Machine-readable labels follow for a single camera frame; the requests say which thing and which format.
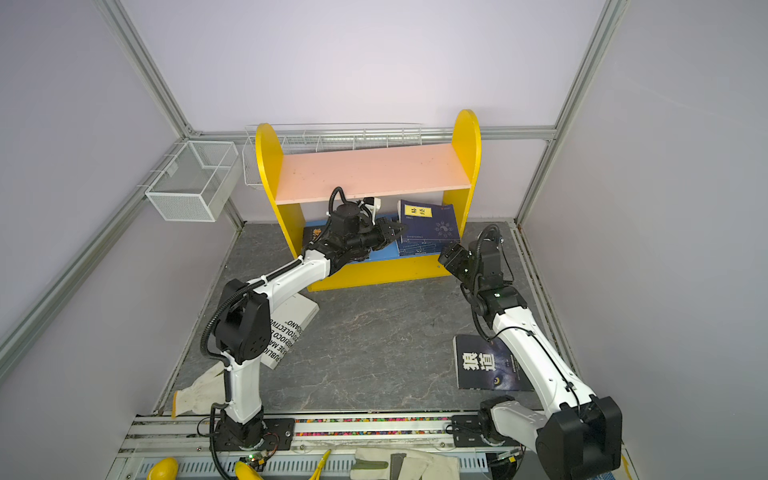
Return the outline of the blue book dotted circle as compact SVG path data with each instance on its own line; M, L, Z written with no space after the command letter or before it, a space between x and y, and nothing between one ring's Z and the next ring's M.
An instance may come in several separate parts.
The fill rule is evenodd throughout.
M404 243L445 242L460 238L452 205L400 200L398 219L406 227L400 238Z

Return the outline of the dark book white characters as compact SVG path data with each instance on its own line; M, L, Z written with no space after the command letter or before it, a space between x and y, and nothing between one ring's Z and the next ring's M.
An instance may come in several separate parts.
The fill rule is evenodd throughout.
M532 391L510 350L498 339L459 334L453 339L457 386L462 390Z

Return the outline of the black book yellow title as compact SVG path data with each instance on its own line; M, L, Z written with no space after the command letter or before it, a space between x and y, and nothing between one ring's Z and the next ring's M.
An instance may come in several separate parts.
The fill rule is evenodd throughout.
M326 225L309 225L303 229L302 248L306 249L313 241L318 240L326 230Z

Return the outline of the blue book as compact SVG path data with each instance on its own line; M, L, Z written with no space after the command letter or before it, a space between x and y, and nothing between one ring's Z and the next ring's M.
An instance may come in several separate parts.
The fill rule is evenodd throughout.
M446 239L438 241L397 241L398 253L401 257L441 254L445 247L457 244L458 240Z

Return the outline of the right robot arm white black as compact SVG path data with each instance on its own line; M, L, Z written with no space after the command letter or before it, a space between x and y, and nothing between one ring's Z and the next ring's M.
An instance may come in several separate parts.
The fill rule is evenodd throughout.
M502 235L485 227L463 247L445 246L439 263L460 282L474 326L487 342L503 343L531 382L541 408L510 397L482 404L481 430L493 442L512 439L534 452L550 479L592 479L622 463L623 415L598 397L558 354L527 302L505 279Z

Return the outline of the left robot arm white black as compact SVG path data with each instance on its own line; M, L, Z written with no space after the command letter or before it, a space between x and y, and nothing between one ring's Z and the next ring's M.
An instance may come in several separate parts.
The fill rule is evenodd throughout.
M407 227L376 216L376 199L352 201L338 186L327 220L293 261L249 281L232 280L204 327L199 349L224 367L224 396L212 405L209 437L228 435L239 449L260 446L267 435L260 397L260 365L272 340L272 314L312 284L367 259L399 240Z

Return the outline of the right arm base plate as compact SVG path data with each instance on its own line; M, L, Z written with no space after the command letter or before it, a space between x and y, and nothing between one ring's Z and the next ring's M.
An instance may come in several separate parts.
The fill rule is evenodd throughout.
M452 437L454 445L458 448L494 446L483 434L477 414L452 416L445 432Z

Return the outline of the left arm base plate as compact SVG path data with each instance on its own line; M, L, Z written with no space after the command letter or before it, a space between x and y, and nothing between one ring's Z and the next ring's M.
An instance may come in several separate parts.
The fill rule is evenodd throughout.
M217 452L289 450L295 425L295 419L290 417L266 418L247 424L225 418L214 429L214 447Z

